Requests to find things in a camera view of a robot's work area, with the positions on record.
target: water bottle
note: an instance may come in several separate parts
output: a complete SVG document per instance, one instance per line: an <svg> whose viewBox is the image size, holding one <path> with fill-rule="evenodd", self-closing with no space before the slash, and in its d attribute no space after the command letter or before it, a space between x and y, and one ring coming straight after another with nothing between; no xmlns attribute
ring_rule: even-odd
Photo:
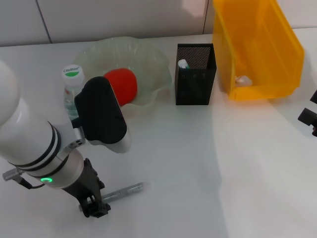
<svg viewBox="0 0 317 238"><path fill-rule="evenodd" d="M70 120L78 117L75 105L75 97L84 87L85 75L79 65L69 65L62 71L62 78L66 84L64 90L64 107Z"/></svg>

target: white object in bin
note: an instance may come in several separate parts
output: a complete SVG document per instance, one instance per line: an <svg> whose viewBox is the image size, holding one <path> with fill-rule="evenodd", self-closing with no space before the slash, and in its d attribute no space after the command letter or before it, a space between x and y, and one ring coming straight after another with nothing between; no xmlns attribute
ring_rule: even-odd
<svg viewBox="0 0 317 238"><path fill-rule="evenodd" d="M252 80L245 75L236 77L236 87L249 87L252 84Z"/></svg>
<svg viewBox="0 0 317 238"><path fill-rule="evenodd" d="M187 61L185 59L181 59L179 62L178 62L178 66L180 68L189 68L189 65L187 63Z"/></svg>

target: yellow storage bin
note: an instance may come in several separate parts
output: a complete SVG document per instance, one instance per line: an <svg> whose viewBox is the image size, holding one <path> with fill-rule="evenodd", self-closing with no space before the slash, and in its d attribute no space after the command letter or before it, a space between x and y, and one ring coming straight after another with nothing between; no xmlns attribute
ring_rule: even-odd
<svg viewBox="0 0 317 238"><path fill-rule="evenodd" d="M232 100L279 98L299 87L304 49L275 0L213 0L218 75ZM237 87L238 76L253 85Z"/></svg>

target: mesh container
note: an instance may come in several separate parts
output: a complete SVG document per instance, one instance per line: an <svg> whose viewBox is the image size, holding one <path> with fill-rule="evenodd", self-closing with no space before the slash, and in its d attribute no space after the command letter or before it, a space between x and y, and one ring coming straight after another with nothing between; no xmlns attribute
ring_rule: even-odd
<svg viewBox="0 0 317 238"><path fill-rule="evenodd" d="M186 60L189 68L180 68ZM175 72L176 105L208 105L216 72L213 44L178 44Z"/></svg>

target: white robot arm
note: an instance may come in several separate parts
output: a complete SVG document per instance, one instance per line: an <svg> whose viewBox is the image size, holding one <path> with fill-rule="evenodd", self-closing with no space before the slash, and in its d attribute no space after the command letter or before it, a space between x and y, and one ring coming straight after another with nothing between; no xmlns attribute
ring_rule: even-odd
<svg viewBox="0 0 317 238"><path fill-rule="evenodd" d="M90 80L75 103L79 114L72 121L76 140L61 146L59 131L32 112L20 97L13 72L0 62L0 156L16 167L3 178L28 189L38 188L21 177L27 173L76 197L86 217L98 218L110 210L100 193L105 186L89 159L84 160L76 148L85 143L85 138L95 144L115 144L126 137L127 127L112 88L103 77Z"/></svg>

